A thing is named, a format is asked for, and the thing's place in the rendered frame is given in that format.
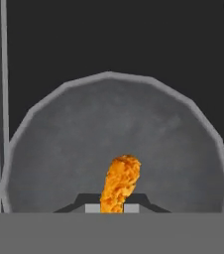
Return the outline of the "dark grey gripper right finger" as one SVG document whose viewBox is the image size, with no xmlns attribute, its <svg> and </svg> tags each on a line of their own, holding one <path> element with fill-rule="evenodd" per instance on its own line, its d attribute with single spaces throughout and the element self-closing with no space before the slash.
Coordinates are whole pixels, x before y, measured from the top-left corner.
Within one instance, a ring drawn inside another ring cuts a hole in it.
<svg viewBox="0 0 224 254">
<path fill-rule="evenodd" d="M 125 213 L 142 213 L 146 211 L 168 213 L 167 209 L 151 203 L 144 193 L 133 193 L 124 203 Z"/>
</svg>

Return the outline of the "black hob with grey frame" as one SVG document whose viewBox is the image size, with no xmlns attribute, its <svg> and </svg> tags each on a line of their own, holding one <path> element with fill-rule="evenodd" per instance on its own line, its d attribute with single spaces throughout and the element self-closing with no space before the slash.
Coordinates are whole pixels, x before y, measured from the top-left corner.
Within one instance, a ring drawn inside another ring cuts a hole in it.
<svg viewBox="0 0 224 254">
<path fill-rule="evenodd" d="M 0 0 L 0 213 L 9 144 L 28 111 L 106 71 L 191 99 L 224 143 L 224 0 Z"/>
</svg>

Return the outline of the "round grey pan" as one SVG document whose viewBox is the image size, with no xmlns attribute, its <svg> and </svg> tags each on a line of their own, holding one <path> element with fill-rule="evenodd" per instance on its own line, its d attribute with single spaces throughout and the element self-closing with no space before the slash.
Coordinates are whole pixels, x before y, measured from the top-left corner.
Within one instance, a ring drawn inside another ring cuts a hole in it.
<svg viewBox="0 0 224 254">
<path fill-rule="evenodd" d="M 224 143 L 186 96 L 146 76 L 101 72 L 62 84 L 12 137 L 7 212 L 54 212 L 101 193 L 110 162 L 141 163 L 136 197 L 170 212 L 224 212 Z"/>
</svg>

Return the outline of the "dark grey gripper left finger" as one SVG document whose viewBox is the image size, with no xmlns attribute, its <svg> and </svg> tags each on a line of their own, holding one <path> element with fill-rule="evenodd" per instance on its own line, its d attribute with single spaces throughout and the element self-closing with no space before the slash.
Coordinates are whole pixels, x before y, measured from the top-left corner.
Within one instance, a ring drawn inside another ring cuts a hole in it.
<svg viewBox="0 0 224 254">
<path fill-rule="evenodd" d="M 74 202 L 68 204 L 65 207 L 62 207 L 56 210 L 56 213 L 69 213 L 78 210 L 79 208 L 85 206 L 88 203 L 98 204 L 100 202 L 99 193 L 80 193 Z"/>
</svg>

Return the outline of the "orange fried shrimp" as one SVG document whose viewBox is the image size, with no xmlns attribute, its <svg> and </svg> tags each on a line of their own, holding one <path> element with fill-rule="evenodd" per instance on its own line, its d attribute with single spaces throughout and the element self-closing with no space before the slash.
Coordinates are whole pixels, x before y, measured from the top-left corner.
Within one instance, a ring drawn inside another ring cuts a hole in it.
<svg viewBox="0 0 224 254">
<path fill-rule="evenodd" d="M 115 158 L 106 174 L 100 197 L 101 213 L 122 213 L 140 177 L 141 162 L 132 155 Z"/>
</svg>

